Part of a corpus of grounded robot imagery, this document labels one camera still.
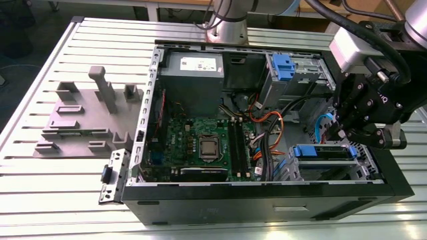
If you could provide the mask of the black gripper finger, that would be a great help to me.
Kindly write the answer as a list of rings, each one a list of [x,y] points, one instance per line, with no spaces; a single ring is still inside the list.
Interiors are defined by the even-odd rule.
[[[347,73],[336,83],[332,106],[335,109],[335,122],[328,128],[328,139],[341,140],[339,132],[347,136],[359,132],[365,126],[364,114],[369,108],[363,102],[368,95],[367,78],[363,74]]]
[[[345,138],[353,143],[388,150],[393,146],[391,131],[384,127],[377,128],[373,123],[363,121],[340,123],[339,129],[344,131]]]

